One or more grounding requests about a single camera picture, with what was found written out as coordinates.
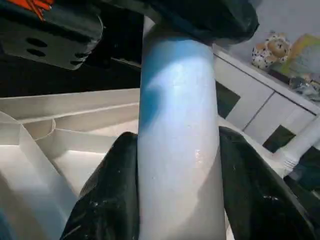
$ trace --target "plush dog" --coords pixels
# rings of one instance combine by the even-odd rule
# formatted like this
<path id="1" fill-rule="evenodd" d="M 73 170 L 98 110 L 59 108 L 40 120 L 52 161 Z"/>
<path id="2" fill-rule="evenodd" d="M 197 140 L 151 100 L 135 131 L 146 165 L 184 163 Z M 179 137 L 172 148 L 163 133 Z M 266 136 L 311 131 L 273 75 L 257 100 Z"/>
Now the plush dog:
<path id="1" fill-rule="evenodd" d="M 266 70 L 274 63 L 284 63 L 291 52 L 291 43 L 284 33 L 272 32 L 264 43 L 252 50 L 252 65 Z"/>

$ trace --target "black machine part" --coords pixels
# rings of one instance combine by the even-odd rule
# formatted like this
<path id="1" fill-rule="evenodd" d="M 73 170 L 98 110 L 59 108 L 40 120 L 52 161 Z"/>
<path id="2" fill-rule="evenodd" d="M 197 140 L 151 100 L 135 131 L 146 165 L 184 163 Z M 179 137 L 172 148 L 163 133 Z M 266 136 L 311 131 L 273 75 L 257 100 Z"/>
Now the black machine part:
<path id="1" fill-rule="evenodd" d="M 52 4 L 47 9 L 39 7 L 32 11 L 18 6 L 17 1 L 31 5 L 50 1 Z M 256 11 L 248 0 L 0 0 L 0 43 L 7 55 L 75 70 L 108 32 L 104 25 L 110 25 L 112 17 L 105 17 L 103 21 L 100 17 L 105 12 L 117 15 L 119 11 L 134 12 L 142 18 L 145 15 L 156 23 L 166 21 L 177 31 L 206 44 L 221 39 L 245 41 L 252 37 L 259 25 Z M 131 35 L 136 38 L 132 42 L 142 41 L 143 23 L 140 25 L 139 34 Z M 130 27 L 131 23 L 126 22 L 120 28 Z M 124 35 L 119 42 L 128 39 L 132 38 Z M 134 60 L 136 64 L 133 65 L 139 66 L 141 45 L 133 48 L 140 51 L 134 57 L 130 56 L 132 59 L 124 57 L 125 47 L 122 54 L 117 51 L 95 51 L 95 54 L 105 54 L 124 63 Z"/>
<path id="2" fill-rule="evenodd" d="M 25 8 L 0 0 L 0 43 L 7 55 L 79 68 L 103 34 L 103 24 L 84 4 L 55 2 L 41 20 Z"/>

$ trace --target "white tube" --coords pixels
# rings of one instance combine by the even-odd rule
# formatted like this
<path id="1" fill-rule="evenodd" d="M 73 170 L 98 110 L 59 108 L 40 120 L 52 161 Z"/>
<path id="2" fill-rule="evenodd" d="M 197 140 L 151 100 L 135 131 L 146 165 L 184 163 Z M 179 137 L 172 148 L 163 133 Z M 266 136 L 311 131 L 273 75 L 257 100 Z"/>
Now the white tube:
<path id="1" fill-rule="evenodd" d="M 225 240 L 214 55 L 163 25 L 145 36 L 139 240 Z"/>
<path id="2" fill-rule="evenodd" d="M 283 163 L 286 174 L 299 163 L 302 155 L 320 140 L 320 115 L 296 135 L 287 145 L 274 153 L 274 158 Z"/>

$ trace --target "white plastic tray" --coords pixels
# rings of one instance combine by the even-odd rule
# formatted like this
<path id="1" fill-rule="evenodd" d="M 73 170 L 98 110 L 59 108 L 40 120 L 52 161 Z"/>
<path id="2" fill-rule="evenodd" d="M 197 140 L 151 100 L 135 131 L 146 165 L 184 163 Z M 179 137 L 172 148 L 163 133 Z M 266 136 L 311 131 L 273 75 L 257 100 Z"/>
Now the white plastic tray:
<path id="1" fill-rule="evenodd" d="M 115 140 L 111 136 L 54 129 L 36 143 L 78 196 Z"/>
<path id="2" fill-rule="evenodd" d="M 77 198 L 28 131 L 0 112 L 0 206 L 18 239 L 56 240 Z"/>

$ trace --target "white divider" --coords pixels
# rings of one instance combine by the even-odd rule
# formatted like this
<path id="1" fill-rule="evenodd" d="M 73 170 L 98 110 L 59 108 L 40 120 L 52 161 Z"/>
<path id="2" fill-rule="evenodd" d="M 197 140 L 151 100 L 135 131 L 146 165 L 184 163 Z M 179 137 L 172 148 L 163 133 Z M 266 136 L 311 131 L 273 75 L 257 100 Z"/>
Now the white divider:
<path id="1" fill-rule="evenodd" d="M 126 106 L 56 118 L 55 124 L 58 129 L 118 136 L 125 131 L 130 131 L 132 125 L 136 125 L 138 128 L 138 116 L 139 103 L 133 103 Z"/>
<path id="2" fill-rule="evenodd" d="M 78 196 L 116 137 L 55 129 L 36 141 Z"/>
<path id="3" fill-rule="evenodd" d="M 0 122 L 0 207 L 18 239 L 56 240 L 77 198 L 21 124 Z"/>
<path id="4" fill-rule="evenodd" d="M 0 98 L 0 111 L 30 123 L 139 102 L 139 89 Z"/>

